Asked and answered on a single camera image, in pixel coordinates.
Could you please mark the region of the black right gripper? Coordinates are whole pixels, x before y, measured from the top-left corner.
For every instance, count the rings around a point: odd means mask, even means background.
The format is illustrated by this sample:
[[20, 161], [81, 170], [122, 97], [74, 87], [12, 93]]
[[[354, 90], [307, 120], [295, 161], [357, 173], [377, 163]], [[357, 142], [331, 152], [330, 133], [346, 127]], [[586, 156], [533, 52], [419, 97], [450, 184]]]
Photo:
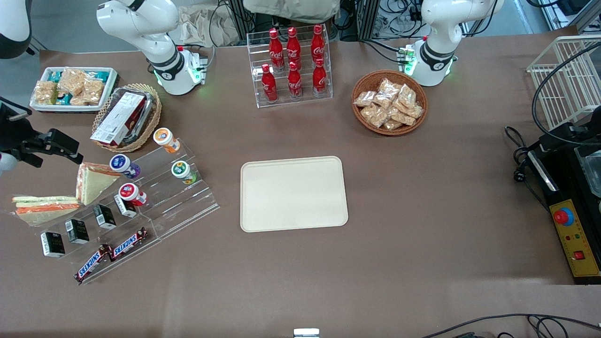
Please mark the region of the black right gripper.
[[[0, 151], [11, 152], [15, 148], [15, 158], [19, 162], [28, 163], [41, 168], [43, 159], [34, 153], [58, 155], [80, 165], [83, 155], [78, 152], [79, 142], [58, 129], [49, 129], [47, 133], [39, 133], [33, 129], [28, 120], [32, 110], [2, 99], [0, 105]], [[31, 151], [18, 148], [24, 141], [31, 141]]]

